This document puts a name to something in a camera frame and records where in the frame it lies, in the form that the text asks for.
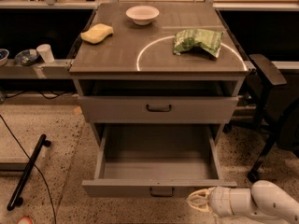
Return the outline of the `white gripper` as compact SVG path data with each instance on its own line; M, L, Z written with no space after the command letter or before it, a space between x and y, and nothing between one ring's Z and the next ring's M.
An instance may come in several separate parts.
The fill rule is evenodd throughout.
M187 200L191 208L204 213L213 211L220 217L246 216L252 211L250 189L199 189L191 193Z

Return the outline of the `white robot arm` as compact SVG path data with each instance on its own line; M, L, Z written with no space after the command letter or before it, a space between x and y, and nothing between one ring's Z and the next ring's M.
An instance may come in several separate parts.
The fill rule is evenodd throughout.
M217 186L199 189L187 198L188 205L216 217L248 217L263 224L299 224L299 202L266 180L250 189Z

